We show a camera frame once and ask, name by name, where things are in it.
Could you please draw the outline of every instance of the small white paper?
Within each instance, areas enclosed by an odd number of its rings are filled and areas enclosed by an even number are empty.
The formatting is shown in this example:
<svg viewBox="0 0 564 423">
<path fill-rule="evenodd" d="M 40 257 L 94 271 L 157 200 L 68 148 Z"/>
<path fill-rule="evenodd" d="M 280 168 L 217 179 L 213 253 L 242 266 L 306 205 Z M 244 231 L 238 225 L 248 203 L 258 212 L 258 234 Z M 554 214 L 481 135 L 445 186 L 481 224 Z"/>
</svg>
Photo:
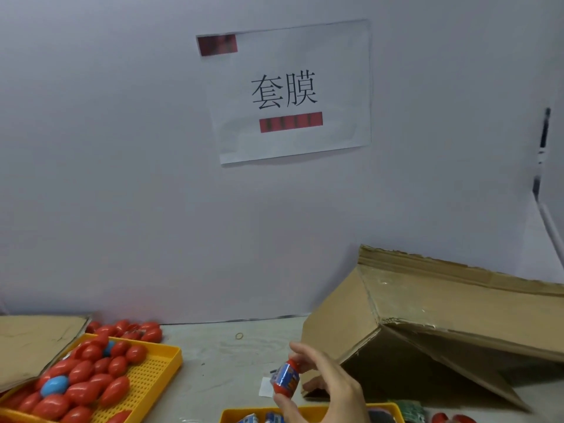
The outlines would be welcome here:
<svg viewBox="0 0 564 423">
<path fill-rule="evenodd" d="M 258 396 L 264 398 L 272 398 L 274 396 L 274 388 L 270 384 L 269 377 L 262 377 L 261 388 L 258 390 Z"/>
<path fill-rule="evenodd" d="M 236 47 L 201 58 L 222 164 L 370 144 L 368 21 L 240 33 Z"/>
</svg>

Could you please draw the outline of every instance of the yellow perforated tray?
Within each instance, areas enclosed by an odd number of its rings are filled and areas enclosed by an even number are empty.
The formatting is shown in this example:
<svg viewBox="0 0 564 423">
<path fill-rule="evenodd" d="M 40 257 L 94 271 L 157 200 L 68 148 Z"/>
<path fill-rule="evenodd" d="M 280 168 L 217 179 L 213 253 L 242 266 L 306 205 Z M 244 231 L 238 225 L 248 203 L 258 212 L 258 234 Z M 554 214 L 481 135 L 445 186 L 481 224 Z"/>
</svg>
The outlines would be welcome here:
<svg viewBox="0 0 564 423">
<path fill-rule="evenodd" d="M 402 412 L 394 402 L 385 402 L 382 404 L 366 404 L 367 408 L 383 408 L 391 413 L 396 423 L 405 423 Z M 298 407 L 304 419 L 309 423 L 319 423 L 327 413 L 328 405 L 315 405 L 313 407 Z M 231 408 L 224 409 L 219 419 L 219 423 L 238 423 L 241 419 L 249 414 L 255 413 L 259 422 L 264 422 L 266 413 L 280 413 L 278 408 Z"/>
<path fill-rule="evenodd" d="M 74 341 L 67 351 L 78 346 L 82 341 L 94 338 L 95 335 L 84 334 Z M 121 338 L 110 337 L 113 341 Z M 130 365 L 127 369 L 130 390 L 119 404 L 111 408 L 96 407 L 90 423 L 106 423 L 114 414 L 130 409 L 131 414 L 126 423 L 139 423 L 157 401 L 166 385 L 173 378 L 174 373 L 182 365 L 182 351 L 180 348 L 169 345 L 147 343 L 145 341 L 126 340 L 131 344 L 141 344 L 147 348 L 147 358 L 140 365 Z M 2 402 L 23 386 L 16 387 L 0 399 L 0 416 L 8 416 L 14 422 L 40 423 L 46 420 L 20 413 L 7 408 L 2 408 Z"/>
</svg>

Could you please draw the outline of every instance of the open cardboard box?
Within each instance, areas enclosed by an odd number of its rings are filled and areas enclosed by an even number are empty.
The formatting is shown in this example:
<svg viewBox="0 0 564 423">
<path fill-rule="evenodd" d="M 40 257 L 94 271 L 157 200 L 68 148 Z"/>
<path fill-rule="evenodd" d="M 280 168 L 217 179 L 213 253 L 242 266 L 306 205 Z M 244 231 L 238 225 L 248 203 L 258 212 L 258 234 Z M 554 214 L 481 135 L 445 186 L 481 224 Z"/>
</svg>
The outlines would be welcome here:
<svg viewBox="0 0 564 423">
<path fill-rule="evenodd" d="M 490 352 L 564 362 L 562 321 L 564 285 L 363 245 L 302 341 L 342 363 L 367 401 L 529 410 Z"/>
</svg>

